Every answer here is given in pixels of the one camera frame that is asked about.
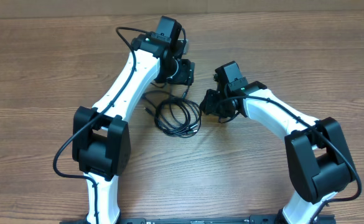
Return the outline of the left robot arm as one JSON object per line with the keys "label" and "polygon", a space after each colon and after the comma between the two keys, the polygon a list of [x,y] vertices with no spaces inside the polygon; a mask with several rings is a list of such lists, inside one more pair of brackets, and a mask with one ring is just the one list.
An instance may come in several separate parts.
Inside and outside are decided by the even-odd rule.
{"label": "left robot arm", "polygon": [[82,223],[119,223],[118,178],[131,153],[128,122],[152,83],[190,86],[194,63],[182,56],[187,37],[175,19],[162,16],[154,32],[139,30],[127,42],[128,60],[110,89],[73,117],[72,158],[88,185],[89,211]]}

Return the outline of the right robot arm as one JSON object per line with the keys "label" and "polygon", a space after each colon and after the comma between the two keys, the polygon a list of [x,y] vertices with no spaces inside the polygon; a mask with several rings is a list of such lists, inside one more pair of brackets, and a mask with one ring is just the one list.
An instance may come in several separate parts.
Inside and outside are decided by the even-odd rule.
{"label": "right robot arm", "polygon": [[276,214],[250,215],[249,223],[335,223],[321,215],[324,207],[341,202],[336,195],[351,182],[360,183],[341,125],[295,110],[259,81],[248,82],[235,61],[218,67],[200,109],[227,123],[239,114],[261,123],[283,140],[294,193]]}

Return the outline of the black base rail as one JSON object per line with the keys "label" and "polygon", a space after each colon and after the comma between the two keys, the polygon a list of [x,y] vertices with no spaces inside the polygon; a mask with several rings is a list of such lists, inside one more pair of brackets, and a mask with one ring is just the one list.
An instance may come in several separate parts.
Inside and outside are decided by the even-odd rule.
{"label": "black base rail", "polygon": [[284,223],[279,215],[250,215],[232,218],[171,218],[146,220],[145,218],[122,218],[120,224],[275,224]]}

